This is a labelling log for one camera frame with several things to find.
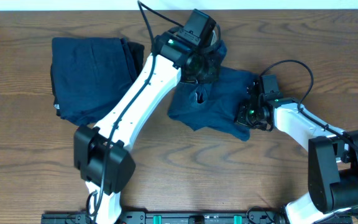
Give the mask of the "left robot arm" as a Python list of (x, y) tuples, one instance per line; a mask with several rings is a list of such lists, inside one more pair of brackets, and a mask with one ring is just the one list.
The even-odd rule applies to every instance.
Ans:
[(161, 100), (179, 82), (218, 79), (221, 31), (209, 15), (195, 9), (185, 25), (151, 36), (151, 54), (119, 103), (93, 128), (80, 126), (73, 138), (74, 166), (89, 190), (90, 223), (115, 223), (121, 191), (135, 171), (131, 151)]

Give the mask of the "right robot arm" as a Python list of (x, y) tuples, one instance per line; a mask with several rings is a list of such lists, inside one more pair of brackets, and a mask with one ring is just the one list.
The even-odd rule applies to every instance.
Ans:
[(277, 129), (308, 153), (308, 192), (284, 206), (275, 223), (344, 223), (358, 216), (358, 131), (329, 125), (301, 101), (285, 98), (275, 75), (255, 78), (236, 123)]

